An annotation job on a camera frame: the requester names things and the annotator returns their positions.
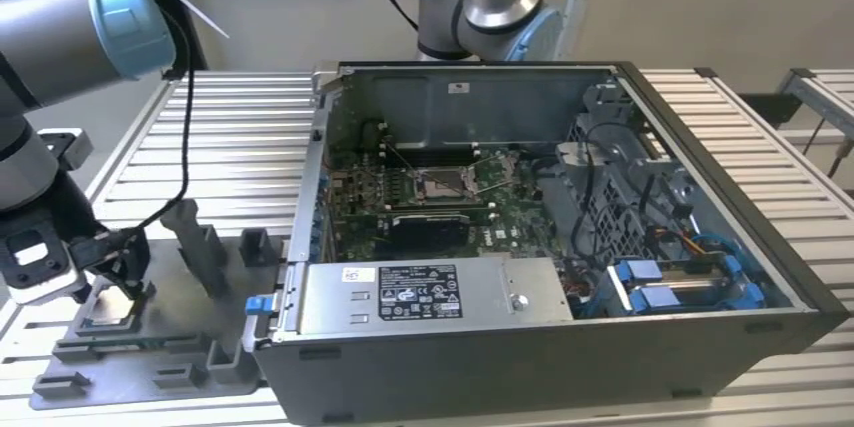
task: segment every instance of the white sticker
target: white sticker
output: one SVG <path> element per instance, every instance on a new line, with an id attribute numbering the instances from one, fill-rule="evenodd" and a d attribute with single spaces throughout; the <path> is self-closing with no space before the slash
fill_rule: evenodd
<path id="1" fill-rule="evenodd" d="M 468 94 L 469 82 L 458 82 L 449 84 L 449 94 Z"/>
<path id="2" fill-rule="evenodd" d="M 345 267 L 342 271 L 342 282 L 374 282 L 377 280 L 377 269 L 373 267 Z"/>

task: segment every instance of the warning label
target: warning label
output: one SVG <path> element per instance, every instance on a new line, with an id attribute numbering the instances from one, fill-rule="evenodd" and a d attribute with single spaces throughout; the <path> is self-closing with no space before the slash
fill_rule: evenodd
<path id="1" fill-rule="evenodd" d="M 379 316 L 383 320 L 462 318 L 457 266 L 381 267 Z"/>

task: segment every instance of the robotic arm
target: robotic arm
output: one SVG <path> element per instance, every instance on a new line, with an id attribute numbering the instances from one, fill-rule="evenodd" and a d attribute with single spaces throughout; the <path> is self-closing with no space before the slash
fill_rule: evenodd
<path id="1" fill-rule="evenodd" d="M 154 0 L 0 0 L 0 271 L 18 303 L 71 294 L 82 270 L 138 295 L 145 232 L 111 232 L 25 114 L 169 66 L 175 44 Z"/>
<path id="2" fill-rule="evenodd" d="M 552 58 L 561 15 L 544 0 L 421 0 L 424 60 Z M 90 295 L 83 271 L 129 298 L 149 267 L 143 229 L 109 230 L 25 114 L 175 59 L 154 0 L 0 0 L 0 272 L 14 300 Z"/>

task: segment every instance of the motherboard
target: motherboard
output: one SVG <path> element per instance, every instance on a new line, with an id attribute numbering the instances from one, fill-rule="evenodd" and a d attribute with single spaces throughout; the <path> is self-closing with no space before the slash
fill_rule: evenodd
<path id="1" fill-rule="evenodd" d="M 331 174 L 337 261 L 557 258 L 532 168 L 540 157 L 514 148 L 425 155 L 391 146 L 350 157 L 335 159 L 350 167 Z"/>

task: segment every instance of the blue latch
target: blue latch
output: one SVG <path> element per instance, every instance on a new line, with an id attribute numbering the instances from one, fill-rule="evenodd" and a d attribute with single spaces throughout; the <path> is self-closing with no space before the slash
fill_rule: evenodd
<path id="1" fill-rule="evenodd" d="M 273 314 L 273 297 L 257 295 L 246 299 L 246 315 Z"/>

